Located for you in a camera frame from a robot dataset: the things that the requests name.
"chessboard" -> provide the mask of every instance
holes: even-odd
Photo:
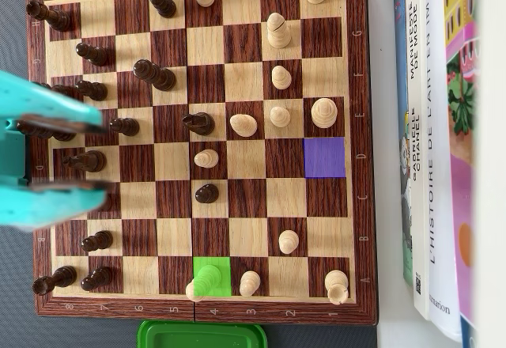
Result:
[[[368,68],[367,0],[173,0],[176,13],[160,16],[149,0],[37,0],[70,15],[57,32],[27,15],[31,81],[74,86],[106,85],[105,100],[71,96],[99,108],[104,125],[136,119],[133,137],[109,131],[68,142],[29,138],[31,181],[106,180],[107,208],[33,233],[34,277],[72,266],[77,281],[36,296],[47,316],[91,316],[245,323],[374,324],[378,317],[376,233],[372,171],[372,119]],[[275,49],[266,21],[280,13],[292,38]],[[107,50],[94,66],[76,54],[85,42]],[[149,59],[169,68],[176,84],[160,91],[136,78],[132,67]],[[277,89],[271,70],[283,66],[292,83]],[[312,105],[336,104],[332,127],[318,128]],[[290,124],[275,127],[270,110],[286,108]],[[184,115],[206,112],[213,132],[201,136]],[[249,138],[230,126],[235,114],[251,115]],[[204,149],[217,152],[213,168],[194,163]],[[99,150],[100,172],[62,166],[68,155]],[[196,202],[204,184],[219,190],[216,202]],[[278,238],[299,237],[284,254]],[[112,246],[94,252],[82,239],[100,230]],[[185,289],[207,264],[221,284],[199,302]],[[90,292],[80,282],[97,267],[112,280]],[[240,295],[247,270],[260,277],[251,297]],[[340,270],[348,299],[332,304],[325,277]]]

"chess rook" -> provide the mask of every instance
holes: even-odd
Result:
[[[162,17],[170,18],[176,12],[176,4],[173,0],[150,0],[158,14]]]
[[[255,134],[258,124],[249,115],[237,114],[230,118],[230,127],[241,137],[251,137]]]
[[[199,302],[221,282],[221,272],[214,265],[205,265],[188,284],[186,295],[190,301]]]
[[[183,117],[183,124],[192,132],[207,136],[214,130],[213,118],[205,113],[199,112],[194,115],[185,115]]]
[[[325,276],[325,288],[329,301],[340,305],[348,299],[348,278],[340,270],[333,270]]]
[[[338,107],[331,99],[318,99],[311,108],[311,118],[318,128],[330,128],[338,118]]]
[[[77,55],[95,66],[103,66],[108,60],[108,54],[102,47],[93,47],[90,44],[80,42],[76,46]]]
[[[272,107],[270,110],[270,121],[278,128],[284,128],[290,124],[290,112],[283,107]]]
[[[267,40],[270,46],[282,49],[291,39],[292,35],[285,18],[279,13],[271,13],[267,19]]]
[[[112,271],[108,267],[99,267],[81,281],[81,288],[84,291],[92,291],[98,287],[111,283]]]
[[[67,287],[77,279],[77,272],[73,267],[60,267],[53,275],[37,278],[32,285],[32,290],[37,295],[45,295],[55,287]]]
[[[60,9],[49,10],[44,4],[31,0],[26,6],[26,12],[36,20],[45,20],[54,30],[65,32],[70,27],[70,16]]]
[[[85,172],[99,172],[106,164],[105,156],[98,150],[90,150],[77,156],[64,157],[62,163],[69,167]]]
[[[78,81],[76,90],[82,95],[87,96],[94,101],[102,101],[108,95],[108,88],[102,83],[90,81]]]
[[[52,131],[46,128],[35,126],[31,123],[26,123],[25,121],[18,120],[16,123],[16,129],[20,131],[25,136],[38,137],[38,138],[51,138],[54,137],[59,141],[70,141],[75,137],[75,133],[65,133],[65,132],[57,132]]]
[[[260,276],[253,270],[247,271],[240,278],[239,293],[243,297],[250,297],[260,287]]]
[[[107,249],[112,244],[112,234],[109,231],[99,231],[93,236],[86,237],[81,242],[81,248],[85,252],[93,252],[98,249]]]
[[[294,231],[287,229],[279,235],[279,250],[289,255],[299,246],[299,237]]]
[[[136,119],[126,117],[125,119],[113,119],[109,123],[109,127],[112,131],[117,133],[123,133],[126,136],[135,136],[139,133],[139,123]]]
[[[205,184],[195,192],[195,200],[199,203],[213,203],[216,202],[220,196],[218,187],[213,184]]]
[[[287,89],[292,83],[292,75],[283,66],[272,69],[272,84],[277,89]]]
[[[218,163],[218,153],[212,149],[203,150],[195,155],[194,163],[201,168],[213,168]]]
[[[147,59],[140,59],[134,65],[134,75],[160,91],[168,91],[176,83],[176,76],[169,69],[161,69]]]

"dark brown chess piece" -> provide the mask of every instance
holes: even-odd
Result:
[[[207,136],[214,129],[213,118],[205,112],[184,116],[183,124],[186,125],[190,131],[200,134],[201,136]]]
[[[112,234],[109,231],[99,231],[93,236],[86,237],[81,242],[81,248],[86,252],[93,252],[97,249],[107,249],[112,244]]]
[[[216,202],[216,199],[218,199],[219,195],[220,195],[220,192],[218,190],[218,187],[209,183],[209,184],[205,184],[204,186],[200,187],[195,192],[195,199],[199,203],[212,203],[212,202]]]
[[[102,83],[79,81],[76,83],[76,90],[82,95],[94,101],[102,101],[108,95],[108,88]]]
[[[16,129],[25,136],[38,137],[38,138],[51,138],[54,137],[59,141],[70,141],[75,137],[75,133],[56,132],[46,128],[35,126],[31,123],[18,120],[16,122]]]
[[[48,83],[39,83],[38,81],[33,81],[32,83],[35,83],[36,85],[40,85],[46,89],[51,89],[51,86]]]
[[[65,166],[85,172],[99,172],[106,162],[104,154],[98,150],[90,150],[77,156],[67,156],[62,160]]]
[[[168,91],[176,83],[176,76],[169,69],[161,69],[147,59],[140,59],[134,65],[134,75],[160,91]]]
[[[74,90],[72,87],[69,87],[68,85],[53,85],[51,88],[56,93],[61,93],[62,95],[72,97]]]
[[[81,281],[81,288],[85,291],[91,291],[100,286],[106,286],[111,283],[112,270],[109,267],[99,267],[91,274],[88,274]]]
[[[72,285],[77,279],[77,272],[73,267],[60,267],[53,275],[37,278],[32,285],[33,292],[37,295],[45,295],[57,287]]]
[[[135,136],[139,133],[139,123],[136,119],[126,117],[125,119],[113,119],[109,126],[111,130],[117,133],[123,133],[126,136]]]
[[[26,6],[26,12],[37,20],[45,20],[54,29],[65,32],[70,27],[70,16],[60,9],[49,10],[44,4],[31,0]]]
[[[108,54],[102,47],[94,47],[84,42],[80,42],[76,46],[77,54],[88,59],[92,65],[103,66],[108,60]]]
[[[173,0],[150,0],[157,12],[165,18],[170,18],[176,12],[176,4]]]

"light square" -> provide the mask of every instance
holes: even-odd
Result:
[[[176,12],[170,17],[162,17],[155,7],[149,4],[149,29],[156,30],[184,28],[184,0],[172,0],[176,4]]]
[[[92,0],[81,3],[82,38],[115,34],[114,0]]]
[[[229,179],[265,178],[265,140],[227,141]]]
[[[191,219],[157,219],[158,255],[191,255]]]
[[[223,25],[260,22],[260,0],[222,0]]]
[[[51,84],[51,77],[82,75],[82,58],[76,53],[79,40],[46,41],[46,82]]]
[[[188,142],[155,144],[155,180],[189,180]]]
[[[119,178],[119,146],[90,146],[86,148],[87,152],[90,150],[102,152],[107,162],[99,172],[86,172],[86,179],[121,182]]]
[[[116,109],[118,107],[118,78],[116,73],[84,74],[84,81],[98,82],[105,85],[108,95],[104,100],[94,101],[84,96],[84,102],[98,109]]]
[[[267,219],[230,218],[228,220],[230,256],[267,257]]]
[[[88,255],[123,255],[122,223],[120,219],[88,220],[88,236],[99,231],[109,231],[112,235],[112,244],[107,249],[97,249]]]
[[[153,144],[153,107],[120,108],[118,117],[131,117],[139,123],[139,132],[135,136],[119,134],[120,145],[149,145]]]
[[[170,70],[176,76],[176,83],[170,91],[160,91],[152,86],[153,105],[186,104],[188,102],[187,68],[171,67]]]
[[[151,59],[149,33],[116,36],[116,71],[132,71],[139,59]]]
[[[300,20],[286,21],[290,28],[292,39],[289,44],[282,49],[272,47],[267,39],[267,23],[262,23],[262,59],[264,61],[274,61],[278,59],[300,59],[302,57],[302,47],[300,42]]]
[[[188,28],[187,60],[188,66],[224,63],[223,27]]]
[[[123,257],[123,292],[158,294],[158,257]]]
[[[274,107],[283,107],[290,113],[290,123],[278,128],[270,121],[270,110]],[[303,138],[304,114],[302,99],[276,99],[263,101],[263,117],[266,138]]]
[[[269,257],[269,295],[309,297],[307,257]]]
[[[60,141],[54,137],[49,139],[50,149],[81,148],[85,145],[85,134],[77,133],[70,141]]]
[[[51,275],[55,272],[59,267],[64,267],[66,265],[70,267],[74,267],[77,272],[77,280],[70,286],[67,287],[55,287],[52,291],[52,295],[55,297],[65,296],[69,293],[85,293],[85,291],[81,288],[81,280],[89,274],[88,268],[88,256],[87,255],[57,255],[52,258],[52,272],[48,275]]]
[[[302,59],[302,96],[348,96],[348,64],[346,58]]]
[[[267,178],[267,216],[306,217],[304,178]]]
[[[154,182],[121,183],[121,216],[123,219],[156,219],[156,186]]]
[[[212,183],[218,187],[220,195],[215,202],[199,203],[195,192],[205,184]],[[228,188],[226,180],[192,180],[191,181],[191,216],[193,218],[228,218]]]
[[[308,217],[308,255],[352,257],[353,221],[348,217]]]
[[[225,64],[225,101],[263,100],[261,62]]]
[[[346,0],[323,0],[319,4],[300,0],[300,18],[344,17],[345,10]]]
[[[210,134],[201,136],[190,132],[190,141],[225,141],[227,139],[225,103],[198,103],[189,104],[188,107],[191,114],[205,112],[214,120],[214,129]]]

